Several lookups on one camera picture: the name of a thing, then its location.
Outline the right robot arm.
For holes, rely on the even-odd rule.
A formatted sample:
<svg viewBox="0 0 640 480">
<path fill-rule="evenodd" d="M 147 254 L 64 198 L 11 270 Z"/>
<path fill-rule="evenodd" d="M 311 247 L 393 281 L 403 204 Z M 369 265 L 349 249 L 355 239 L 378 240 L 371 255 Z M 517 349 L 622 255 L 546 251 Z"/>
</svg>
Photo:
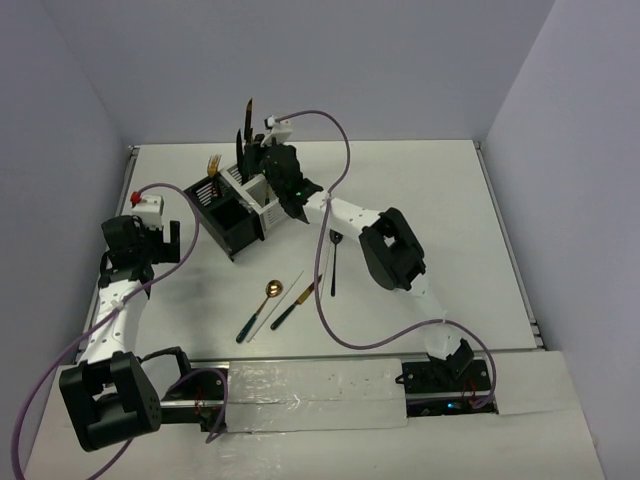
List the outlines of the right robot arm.
<svg viewBox="0 0 640 480">
<path fill-rule="evenodd" d="M 327 207 L 326 191 L 303 175 L 294 146 L 237 134 L 235 148 L 242 179 L 263 175 L 290 218 L 320 225 L 329 213 L 327 225 L 359 243 L 368 272 L 382 288 L 411 291 L 426 274 L 424 249 L 398 209 L 376 212 L 337 198 Z"/>
</svg>

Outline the black serrated knife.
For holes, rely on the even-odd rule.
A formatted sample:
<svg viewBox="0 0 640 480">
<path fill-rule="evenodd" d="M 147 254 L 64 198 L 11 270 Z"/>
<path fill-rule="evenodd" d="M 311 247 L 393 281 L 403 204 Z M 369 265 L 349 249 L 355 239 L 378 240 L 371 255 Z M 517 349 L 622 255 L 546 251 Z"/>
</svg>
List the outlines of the black serrated knife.
<svg viewBox="0 0 640 480">
<path fill-rule="evenodd" d="M 243 146 L 241 130 L 238 130 L 236 133 L 235 151 L 236 151 L 236 168 L 240 175 L 239 183 L 243 185 L 247 181 L 247 178 L 246 178 L 245 169 L 244 169 L 245 154 L 244 154 L 244 146 Z"/>
</svg>

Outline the gold knife green handle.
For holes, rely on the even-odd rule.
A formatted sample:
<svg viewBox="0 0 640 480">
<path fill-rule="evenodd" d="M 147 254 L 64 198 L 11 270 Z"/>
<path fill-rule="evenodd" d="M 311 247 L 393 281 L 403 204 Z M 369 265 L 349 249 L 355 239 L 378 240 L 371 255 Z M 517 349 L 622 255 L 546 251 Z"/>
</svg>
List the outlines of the gold knife green handle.
<svg viewBox="0 0 640 480">
<path fill-rule="evenodd" d="M 252 115 L 253 115 L 253 99 L 250 98 L 246 104 L 244 126 L 243 126 L 243 139 L 245 144 L 251 144 L 253 140 Z"/>
</svg>

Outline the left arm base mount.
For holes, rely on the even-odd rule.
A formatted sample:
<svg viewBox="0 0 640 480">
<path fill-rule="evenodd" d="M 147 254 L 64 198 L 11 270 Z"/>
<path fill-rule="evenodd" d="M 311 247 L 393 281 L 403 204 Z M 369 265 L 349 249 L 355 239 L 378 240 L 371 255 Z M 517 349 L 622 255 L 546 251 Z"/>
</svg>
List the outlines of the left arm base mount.
<svg viewBox="0 0 640 480">
<path fill-rule="evenodd" d="M 226 430 L 228 370 L 197 368 L 160 396 L 160 423 L 197 425 L 207 434 Z"/>
</svg>

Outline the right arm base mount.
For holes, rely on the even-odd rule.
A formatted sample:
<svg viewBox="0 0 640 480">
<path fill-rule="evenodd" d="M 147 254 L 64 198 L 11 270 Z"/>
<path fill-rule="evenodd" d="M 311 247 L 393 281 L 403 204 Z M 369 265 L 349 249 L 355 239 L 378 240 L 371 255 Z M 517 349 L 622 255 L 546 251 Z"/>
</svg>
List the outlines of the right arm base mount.
<svg viewBox="0 0 640 480">
<path fill-rule="evenodd" d="M 455 380 L 430 361 L 403 361 L 401 367 L 395 383 L 404 388 L 409 418 L 497 412 L 493 402 L 481 408 L 473 407 L 487 395 L 491 386 L 487 364 L 482 359 L 474 359 Z"/>
</svg>

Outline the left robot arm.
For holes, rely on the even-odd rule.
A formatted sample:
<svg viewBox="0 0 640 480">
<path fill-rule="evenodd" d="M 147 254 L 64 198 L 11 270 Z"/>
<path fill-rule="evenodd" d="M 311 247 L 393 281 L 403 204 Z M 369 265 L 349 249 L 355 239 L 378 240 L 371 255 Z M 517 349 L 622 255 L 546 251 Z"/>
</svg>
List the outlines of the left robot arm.
<svg viewBox="0 0 640 480">
<path fill-rule="evenodd" d="M 158 264 L 184 263 L 180 223 L 140 214 L 101 225 L 98 312 L 78 364 L 60 374 L 59 389 L 80 446 L 87 452 L 153 433 L 161 426 L 159 396 L 134 354 L 139 323 Z"/>
</svg>

